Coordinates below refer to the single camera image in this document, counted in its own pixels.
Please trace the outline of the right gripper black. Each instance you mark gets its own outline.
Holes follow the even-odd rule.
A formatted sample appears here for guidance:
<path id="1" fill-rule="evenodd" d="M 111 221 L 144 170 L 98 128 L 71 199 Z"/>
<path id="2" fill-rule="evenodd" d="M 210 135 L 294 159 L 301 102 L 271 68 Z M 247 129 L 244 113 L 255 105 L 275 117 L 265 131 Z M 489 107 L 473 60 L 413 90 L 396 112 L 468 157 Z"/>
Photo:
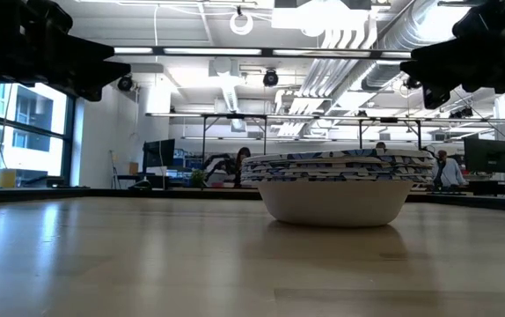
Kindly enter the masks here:
<path id="1" fill-rule="evenodd" d="M 414 61 L 402 62 L 400 70 L 422 83 L 423 106 L 434 110 L 450 99 L 454 82 L 448 73 L 425 59 L 443 59 L 457 51 L 459 41 L 467 50 L 468 73 L 461 80 L 468 92 L 492 88 L 505 93 L 505 0 L 478 0 L 453 27 L 456 39 L 416 48 Z"/>

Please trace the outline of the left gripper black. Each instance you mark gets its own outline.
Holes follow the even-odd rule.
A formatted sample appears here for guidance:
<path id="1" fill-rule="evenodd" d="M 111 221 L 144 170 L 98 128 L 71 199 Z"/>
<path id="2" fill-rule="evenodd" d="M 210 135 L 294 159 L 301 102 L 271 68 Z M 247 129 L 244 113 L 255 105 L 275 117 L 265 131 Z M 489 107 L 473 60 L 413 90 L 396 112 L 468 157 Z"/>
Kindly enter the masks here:
<path id="1" fill-rule="evenodd" d="M 104 87 L 130 74 L 131 65 L 104 61 L 56 77 L 58 55 L 81 62 L 114 56 L 111 46 L 68 35 L 72 27 L 72 17 L 52 0 L 0 0 L 0 82 L 49 81 L 76 98 L 101 101 Z"/>

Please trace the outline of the black monitor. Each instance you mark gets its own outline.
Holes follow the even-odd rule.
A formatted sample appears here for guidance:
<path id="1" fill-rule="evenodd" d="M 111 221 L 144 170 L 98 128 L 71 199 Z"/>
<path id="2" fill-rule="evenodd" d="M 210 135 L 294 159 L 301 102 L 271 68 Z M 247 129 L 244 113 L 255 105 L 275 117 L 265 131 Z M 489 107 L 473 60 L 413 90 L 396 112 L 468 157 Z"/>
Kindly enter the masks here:
<path id="1" fill-rule="evenodd" d="M 143 168 L 172 166 L 175 140 L 146 142 L 143 144 Z"/>
<path id="2" fill-rule="evenodd" d="M 505 141 L 465 138 L 464 149 L 467 171 L 505 173 Z"/>

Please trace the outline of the yellow box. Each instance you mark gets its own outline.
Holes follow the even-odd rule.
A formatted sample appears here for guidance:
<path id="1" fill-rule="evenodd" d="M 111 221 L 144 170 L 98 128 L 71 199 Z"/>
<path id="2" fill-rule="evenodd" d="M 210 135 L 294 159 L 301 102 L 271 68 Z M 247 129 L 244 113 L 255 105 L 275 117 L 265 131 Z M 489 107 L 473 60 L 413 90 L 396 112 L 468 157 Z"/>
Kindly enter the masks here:
<path id="1" fill-rule="evenodd" d="M 17 183 L 17 171 L 15 169 L 0 170 L 0 188 L 15 188 Z"/>

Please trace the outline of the green potted plant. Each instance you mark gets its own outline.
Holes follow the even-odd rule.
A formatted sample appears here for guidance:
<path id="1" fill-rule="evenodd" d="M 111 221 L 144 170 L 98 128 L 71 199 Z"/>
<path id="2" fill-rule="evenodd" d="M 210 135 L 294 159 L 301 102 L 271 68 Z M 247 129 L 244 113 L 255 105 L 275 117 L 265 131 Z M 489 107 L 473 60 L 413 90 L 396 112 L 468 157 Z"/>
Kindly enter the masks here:
<path id="1" fill-rule="evenodd" d="M 207 174 L 201 169 L 194 169 L 189 178 L 189 184 L 192 188 L 202 188 Z"/>

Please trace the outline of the black overhead light bar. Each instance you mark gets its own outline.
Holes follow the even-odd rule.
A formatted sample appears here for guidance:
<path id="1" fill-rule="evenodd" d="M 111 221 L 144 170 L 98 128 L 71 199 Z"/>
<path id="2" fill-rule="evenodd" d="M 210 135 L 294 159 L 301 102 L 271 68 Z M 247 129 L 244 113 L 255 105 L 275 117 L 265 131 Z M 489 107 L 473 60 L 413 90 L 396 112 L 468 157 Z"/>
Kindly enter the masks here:
<path id="1" fill-rule="evenodd" d="M 227 48 L 227 47 L 115 47 L 117 56 L 177 56 L 177 57 L 259 57 L 259 58 L 314 58 L 406 61 L 410 51 L 379 49 L 324 49 L 324 48 Z"/>

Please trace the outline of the silver ventilation duct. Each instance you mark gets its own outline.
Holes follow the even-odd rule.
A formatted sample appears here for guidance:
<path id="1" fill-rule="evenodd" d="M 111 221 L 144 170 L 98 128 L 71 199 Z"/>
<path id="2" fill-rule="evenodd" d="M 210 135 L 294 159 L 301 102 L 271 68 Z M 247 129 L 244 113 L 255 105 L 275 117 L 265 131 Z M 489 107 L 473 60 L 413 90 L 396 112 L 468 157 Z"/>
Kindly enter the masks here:
<path id="1" fill-rule="evenodd" d="M 467 7 L 441 6 L 446 0 L 415 0 L 377 43 L 378 49 L 405 50 L 426 47 L 453 37 L 452 27 L 467 13 Z M 379 91 L 401 73 L 398 63 L 373 62 L 365 71 L 361 88 Z"/>

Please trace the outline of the black background rig frame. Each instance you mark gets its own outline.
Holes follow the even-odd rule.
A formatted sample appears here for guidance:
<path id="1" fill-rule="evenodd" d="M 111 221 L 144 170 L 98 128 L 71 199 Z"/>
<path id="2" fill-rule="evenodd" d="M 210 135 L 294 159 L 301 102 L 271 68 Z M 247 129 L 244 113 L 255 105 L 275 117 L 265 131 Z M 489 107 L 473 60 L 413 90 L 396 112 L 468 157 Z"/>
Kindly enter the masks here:
<path id="1" fill-rule="evenodd" d="M 244 114 L 244 113 L 221 113 L 221 114 L 198 114 L 202 118 L 202 136 L 201 136 L 201 166 L 205 166 L 206 156 L 206 136 L 209 125 L 207 124 L 208 118 L 214 118 L 213 124 L 215 124 L 220 118 L 225 118 L 228 120 L 245 120 L 250 119 L 256 122 L 260 127 L 260 130 L 264 133 L 263 136 L 263 153 L 267 153 L 267 115 L 266 114 Z"/>
<path id="2" fill-rule="evenodd" d="M 397 123 L 404 123 L 412 132 L 417 136 L 417 148 L 419 150 L 423 149 L 422 146 L 422 136 L 421 127 L 422 119 L 418 118 L 400 118 L 400 117 L 355 117 L 355 121 L 358 123 L 358 145 L 359 148 L 363 148 L 363 133 L 364 129 L 362 125 L 364 122 L 380 123 L 385 125 L 392 125 Z"/>

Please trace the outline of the black aluminium table frame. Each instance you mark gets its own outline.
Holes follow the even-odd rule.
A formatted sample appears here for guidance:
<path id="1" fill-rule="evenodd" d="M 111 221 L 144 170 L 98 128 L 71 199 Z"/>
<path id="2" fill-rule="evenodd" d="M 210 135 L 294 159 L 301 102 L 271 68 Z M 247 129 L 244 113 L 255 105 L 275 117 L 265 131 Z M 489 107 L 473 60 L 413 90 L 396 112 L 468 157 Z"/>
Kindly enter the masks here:
<path id="1" fill-rule="evenodd" d="M 137 191 L 126 189 L 98 188 L 9 188 L 0 189 L 0 203 L 30 202 L 36 200 L 57 200 L 79 197 L 112 197 L 112 198 L 165 198 L 165 199 L 205 199 L 205 200 L 238 200 L 259 201 L 260 193 L 247 189 L 200 190 L 182 188 L 180 190 Z M 408 203 L 433 203 L 466 208 L 505 211 L 505 198 L 469 195 L 429 195 L 411 194 L 406 198 Z"/>

